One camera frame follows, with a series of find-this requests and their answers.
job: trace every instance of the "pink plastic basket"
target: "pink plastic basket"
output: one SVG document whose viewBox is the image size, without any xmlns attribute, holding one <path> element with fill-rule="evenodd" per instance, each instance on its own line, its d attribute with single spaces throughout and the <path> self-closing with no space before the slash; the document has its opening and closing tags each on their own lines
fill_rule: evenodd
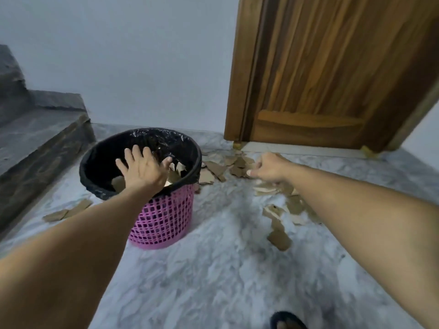
<svg viewBox="0 0 439 329">
<path fill-rule="evenodd" d="M 180 240 L 192 219 L 194 185 L 185 185 L 170 196 L 161 196 L 145 204 L 129 234 L 142 249 L 165 248 Z"/>
</svg>

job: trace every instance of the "black garbage bag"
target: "black garbage bag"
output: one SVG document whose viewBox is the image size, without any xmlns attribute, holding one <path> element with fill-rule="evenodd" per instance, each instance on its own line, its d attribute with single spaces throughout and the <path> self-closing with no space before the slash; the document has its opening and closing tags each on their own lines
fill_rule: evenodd
<svg viewBox="0 0 439 329">
<path fill-rule="evenodd" d="M 201 170 L 201 150 L 195 141 L 180 132 L 164 128 L 132 129 L 111 136 L 91 148 L 80 163 L 80 181 L 98 198 L 106 200 L 116 195 L 111 181 L 121 175 L 115 160 L 125 164 L 124 149 L 139 145 L 140 151 L 148 146 L 161 162 L 170 156 L 173 163 L 186 166 L 182 178 L 162 189 L 154 197 L 169 195 L 174 190 L 198 182 Z"/>
</svg>

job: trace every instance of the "left hand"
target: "left hand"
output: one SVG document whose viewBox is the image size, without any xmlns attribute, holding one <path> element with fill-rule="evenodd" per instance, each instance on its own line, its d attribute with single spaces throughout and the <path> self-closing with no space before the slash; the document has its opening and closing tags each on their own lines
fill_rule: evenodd
<svg viewBox="0 0 439 329">
<path fill-rule="evenodd" d="M 116 159 L 116 166 L 122 172 L 126 189 L 144 190 L 151 192 L 151 196 L 163 189 L 169 174 L 171 157 L 165 158 L 159 165 L 151 149 L 146 146 L 142 155 L 139 146 L 134 145 L 132 151 L 125 149 L 125 160 L 128 167 L 120 159 Z"/>
</svg>

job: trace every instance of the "black sandal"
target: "black sandal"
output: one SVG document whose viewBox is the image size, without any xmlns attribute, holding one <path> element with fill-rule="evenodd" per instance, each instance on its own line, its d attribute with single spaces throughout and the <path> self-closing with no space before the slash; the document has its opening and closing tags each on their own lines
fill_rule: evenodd
<svg viewBox="0 0 439 329">
<path fill-rule="evenodd" d="M 308 329 L 300 319 L 293 313 L 282 311 L 274 313 L 270 318 L 270 329 L 277 329 L 278 322 L 287 322 L 287 319 L 297 324 L 302 329 Z"/>
</svg>

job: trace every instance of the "wooden door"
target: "wooden door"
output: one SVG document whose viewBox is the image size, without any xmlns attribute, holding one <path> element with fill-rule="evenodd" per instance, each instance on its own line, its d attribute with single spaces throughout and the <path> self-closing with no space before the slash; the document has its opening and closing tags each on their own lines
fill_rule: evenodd
<svg viewBox="0 0 439 329">
<path fill-rule="evenodd" d="M 439 0 L 264 0 L 261 13 L 242 140 L 381 151 L 438 78 Z"/>
</svg>

